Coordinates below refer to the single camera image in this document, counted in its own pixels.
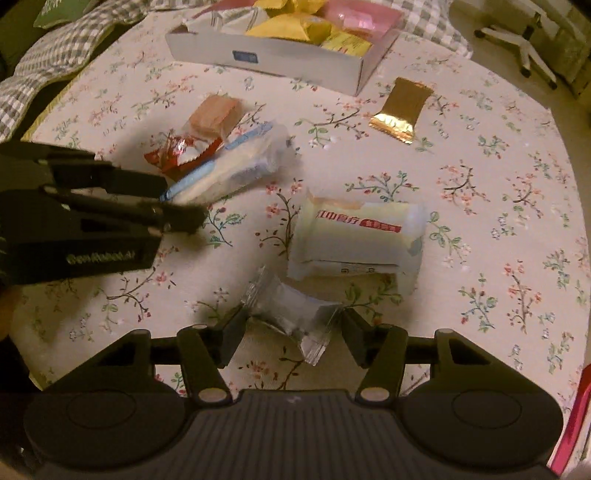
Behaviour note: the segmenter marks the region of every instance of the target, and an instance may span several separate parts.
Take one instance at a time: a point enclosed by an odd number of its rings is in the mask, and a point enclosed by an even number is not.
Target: white snack package
[[[363,203],[314,197],[298,215],[287,276],[396,274],[408,296],[421,267],[428,214],[423,205]]]
[[[269,20],[262,8],[241,7],[229,10],[212,10],[183,21],[191,33],[214,30],[221,33],[244,35],[248,30]]]
[[[177,205],[210,205],[220,198],[276,173],[296,159],[287,128],[265,122],[226,145],[163,194]]]

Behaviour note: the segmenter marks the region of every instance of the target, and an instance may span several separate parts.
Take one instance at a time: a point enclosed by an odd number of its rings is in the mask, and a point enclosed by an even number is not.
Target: blue label
[[[224,150],[234,150],[236,147],[239,147],[245,141],[250,140],[251,138],[263,136],[272,128],[273,128],[272,122],[265,122],[262,125],[259,125],[258,127],[250,130],[249,132],[246,132],[245,134],[240,135],[240,137],[237,137],[236,140],[234,140],[233,142],[230,142],[228,145],[224,146],[223,149]]]
[[[258,63],[256,53],[250,51],[232,50],[234,60],[236,61],[247,61],[248,63]]]
[[[171,200],[177,193],[213,172],[213,167],[214,161],[209,160],[200,167],[196,168],[189,175],[180,179],[177,183],[172,185],[166,192],[164,192],[160,196],[160,201],[166,202],[167,200]]]

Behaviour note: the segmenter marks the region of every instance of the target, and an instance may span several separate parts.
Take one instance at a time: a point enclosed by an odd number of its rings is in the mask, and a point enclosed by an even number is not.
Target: red candy wrapper
[[[209,141],[189,134],[170,133],[161,148],[146,153],[144,158],[148,163],[158,167],[167,177],[179,181],[207,161],[221,144],[221,138]]]
[[[240,100],[210,95],[193,112],[179,134],[171,130],[165,144],[144,158],[167,177],[179,181],[207,161],[244,115]]]

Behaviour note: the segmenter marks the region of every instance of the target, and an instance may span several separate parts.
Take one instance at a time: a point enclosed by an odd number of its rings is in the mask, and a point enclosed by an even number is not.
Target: clear plastic wrapper
[[[210,205],[276,173],[295,158],[287,128],[265,122],[225,145],[213,159],[172,185],[161,200],[178,205]]]
[[[287,335],[300,348],[304,360],[316,365],[330,342],[342,304],[318,300],[285,285],[267,267],[242,298],[251,317]]]

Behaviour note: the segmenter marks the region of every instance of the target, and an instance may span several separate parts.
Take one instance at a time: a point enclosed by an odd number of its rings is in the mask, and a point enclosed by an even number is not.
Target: yellow snack package
[[[251,28],[246,35],[251,37],[283,38],[320,45],[332,30],[330,22],[314,15],[295,13],[270,18]]]
[[[300,12],[315,14],[326,0],[256,0],[254,6],[267,11],[270,17]]]
[[[342,30],[333,29],[329,37],[322,42],[321,48],[339,51],[347,55],[363,57],[371,47],[371,42]]]

